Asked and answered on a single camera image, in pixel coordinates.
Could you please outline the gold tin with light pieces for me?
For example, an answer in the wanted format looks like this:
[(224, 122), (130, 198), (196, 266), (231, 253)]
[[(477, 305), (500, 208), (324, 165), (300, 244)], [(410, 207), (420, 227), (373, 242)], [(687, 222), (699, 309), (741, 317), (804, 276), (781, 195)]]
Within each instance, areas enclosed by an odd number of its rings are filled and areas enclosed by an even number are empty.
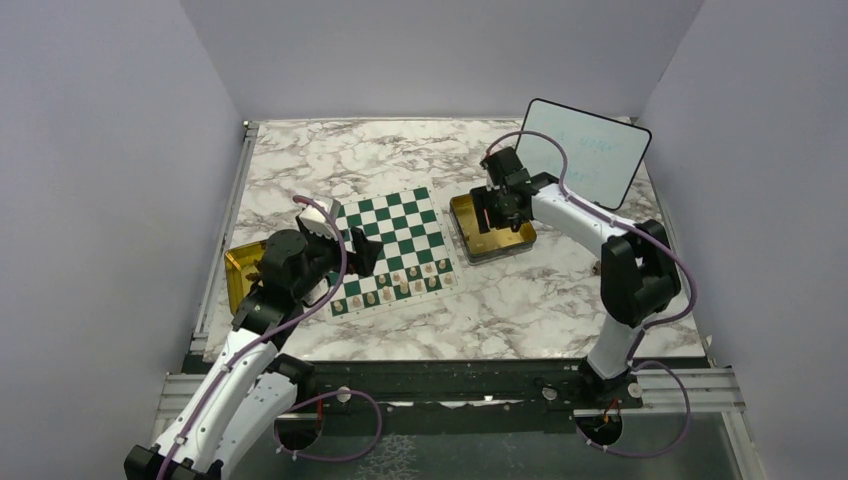
[(494, 229), (480, 233), (473, 203), (469, 194), (453, 197), (450, 213), (458, 231), (459, 243), (470, 265), (488, 263), (497, 259), (529, 251), (537, 233), (531, 224), (524, 224), (517, 232)]

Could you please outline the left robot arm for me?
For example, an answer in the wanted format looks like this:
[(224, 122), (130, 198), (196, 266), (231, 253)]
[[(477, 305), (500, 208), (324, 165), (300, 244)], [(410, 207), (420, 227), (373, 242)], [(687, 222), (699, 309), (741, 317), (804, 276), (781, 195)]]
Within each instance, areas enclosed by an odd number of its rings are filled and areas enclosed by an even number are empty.
[(330, 274), (373, 274), (383, 245), (348, 230), (322, 235), (301, 225), (263, 243), (257, 278), (237, 307), (233, 327), (201, 385), (150, 447), (124, 460), (129, 479), (227, 479), (259, 436), (287, 410), (313, 401), (311, 364), (282, 353), (296, 325), (337, 291), (306, 309), (305, 299)]

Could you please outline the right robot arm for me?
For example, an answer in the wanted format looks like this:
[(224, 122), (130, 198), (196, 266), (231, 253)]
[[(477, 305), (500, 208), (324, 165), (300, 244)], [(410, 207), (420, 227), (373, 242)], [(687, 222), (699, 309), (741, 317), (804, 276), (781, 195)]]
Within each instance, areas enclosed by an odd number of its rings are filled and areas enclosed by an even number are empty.
[(599, 261), (606, 318), (580, 362), (576, 384), (585, 404), (604, 405), (626, 382), (647, 320), (681, 291), (664, 226), (655, 220), (619, 220), (553, 175), (530, 175), (512, 147), (487, 154), (480, 165), (488, 181), (470, 192), (480, 232), (516, 231), (536, 221), (576, 241)]

